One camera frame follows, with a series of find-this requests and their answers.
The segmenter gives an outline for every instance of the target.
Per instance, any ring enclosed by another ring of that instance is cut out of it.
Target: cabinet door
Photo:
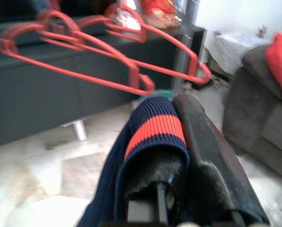
[[[70,59],[49,63],[70,70]],[[34,65],[0,70],[0,144],[81,116],[76,79]]]

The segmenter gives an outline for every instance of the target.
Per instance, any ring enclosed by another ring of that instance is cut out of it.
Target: white tablecloth
[[[261,39],[246,32],[230,32],[218,35],[206,48],[222,70],[229,74],[242,66],[241,59],[249,50],[266,45],[271,39]]]

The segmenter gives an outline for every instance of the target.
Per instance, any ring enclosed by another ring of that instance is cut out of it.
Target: white wall
[[[195,24],[207,29],[206,45],[215,30],[256,34],[265,25],[266,36],[272,37],[276,31],[282,33],[282,0],[200,0]]]

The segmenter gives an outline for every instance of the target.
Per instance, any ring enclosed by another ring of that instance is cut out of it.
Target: black tv cabinet
[[[178,39],[181,37],[180,28],[167,32]],[[196,27],[191,49],[197,54],[204,36],[205,30]],[[173,68],[175,46],[155,34],[148,34],[145,44],[111,35],[99,38],[128,57]],[[127,69],[122,63],[93,52],[75,52],[45,43],[20,47],[20,52],[69,70],[127,83]],[[171,86],[171,76],[147,69],[141,72],[151,77],[156,89]],[[0,53],[0,145],[137,98],[128,92],[75,79]]]

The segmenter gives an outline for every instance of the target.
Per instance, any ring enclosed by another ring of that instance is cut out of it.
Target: cabinet leg
[[[87,140],[84,124],[82,120],[74,122],[75,132],[79,141]]]

